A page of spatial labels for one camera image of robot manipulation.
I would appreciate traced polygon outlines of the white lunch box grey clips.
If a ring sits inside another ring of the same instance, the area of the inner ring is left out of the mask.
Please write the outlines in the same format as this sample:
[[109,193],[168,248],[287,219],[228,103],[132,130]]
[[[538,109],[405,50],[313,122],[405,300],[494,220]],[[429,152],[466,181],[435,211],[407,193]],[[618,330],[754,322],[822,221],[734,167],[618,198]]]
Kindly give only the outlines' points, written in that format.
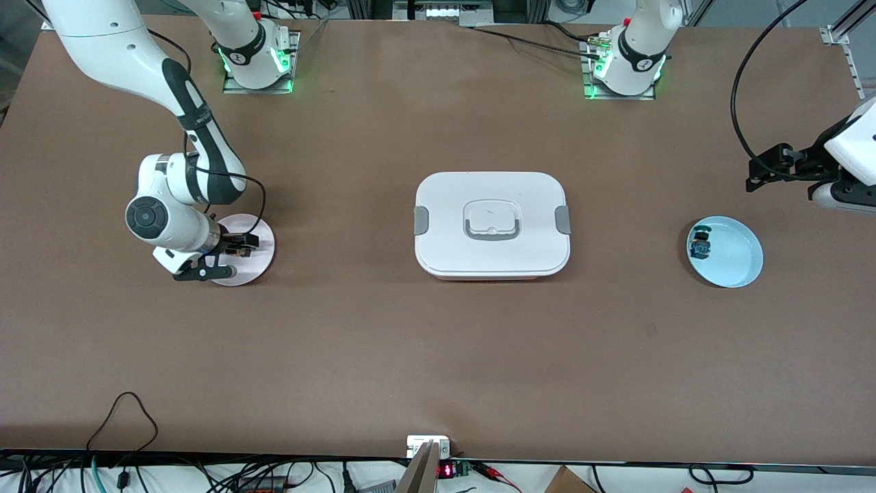
[[517,281],[564,269],[571,225],[560,181],[541,172],[440,172],[418,187],[414,253],[448,281]]

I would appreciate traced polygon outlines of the white round plate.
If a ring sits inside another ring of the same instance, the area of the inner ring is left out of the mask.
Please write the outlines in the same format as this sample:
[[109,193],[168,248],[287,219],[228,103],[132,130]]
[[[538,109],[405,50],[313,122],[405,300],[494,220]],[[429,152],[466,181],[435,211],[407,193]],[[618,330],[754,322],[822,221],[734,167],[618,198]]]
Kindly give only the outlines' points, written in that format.
[[[257,217],[251,214],[234,214],[225,216],[219,220],[219,224],[228,230],[228,233],[244,233],[248,231]],[[254,228],[253,234],[259,237],[259,249],[251,253],[249,257],[234,255],[219,255],[219,262],[223,266],[234,266],[237,274],[230,279],[212,280],[213,283],[227,287],[237,287],[256,281],[265,274],[271,266],[276,253],[276,241],[271,227],[261,220]]]

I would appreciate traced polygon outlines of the light blue round plate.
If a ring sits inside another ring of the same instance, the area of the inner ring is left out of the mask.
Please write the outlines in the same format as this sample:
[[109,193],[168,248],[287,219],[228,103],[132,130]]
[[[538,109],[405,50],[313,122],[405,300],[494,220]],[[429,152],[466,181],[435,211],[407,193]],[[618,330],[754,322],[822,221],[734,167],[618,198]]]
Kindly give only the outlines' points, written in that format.
[[[688,255],[688,239],[696,225],[707,225],[711,252],[708,259],[692,259]],[[764,253],[758,237],[742,222],[729,216],[707,216],[689,230],[686,255],[694,271],[712,285],[720,288],[742,288],[753,283],[760,275]]]

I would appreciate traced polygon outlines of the brown cardboard piece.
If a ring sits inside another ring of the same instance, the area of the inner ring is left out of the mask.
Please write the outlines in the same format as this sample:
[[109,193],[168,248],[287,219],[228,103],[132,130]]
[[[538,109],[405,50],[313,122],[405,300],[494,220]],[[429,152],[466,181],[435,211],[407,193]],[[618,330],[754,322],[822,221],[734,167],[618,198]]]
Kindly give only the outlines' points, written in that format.
[[560,466],[544,493],[598,493],[587,481],[566,466]]

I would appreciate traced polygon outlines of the aluminium corner bracket rail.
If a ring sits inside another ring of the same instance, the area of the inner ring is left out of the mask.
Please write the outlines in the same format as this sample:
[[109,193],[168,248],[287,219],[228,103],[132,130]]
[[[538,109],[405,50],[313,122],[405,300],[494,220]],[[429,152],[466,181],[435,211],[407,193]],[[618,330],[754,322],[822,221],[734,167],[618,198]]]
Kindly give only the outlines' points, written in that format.
[[845,10],[833,24],[819,29],[822,41],[826,46],[842,48],[853,85],[862,100],[876,96],[876,77],[862,78],[858,74],[858,68],[851,52],[849,36],[873,13],[876,13],[876,0],[855,0],[852,6]]

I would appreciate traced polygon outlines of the grey metal frame rail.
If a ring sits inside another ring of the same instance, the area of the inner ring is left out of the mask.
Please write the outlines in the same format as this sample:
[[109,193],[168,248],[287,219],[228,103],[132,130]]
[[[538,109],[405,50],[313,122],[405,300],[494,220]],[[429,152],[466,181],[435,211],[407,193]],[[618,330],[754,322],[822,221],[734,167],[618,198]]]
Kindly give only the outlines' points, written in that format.
[[492,24],[494,9],[492,0],[392,0],[391,19],[473,26]]

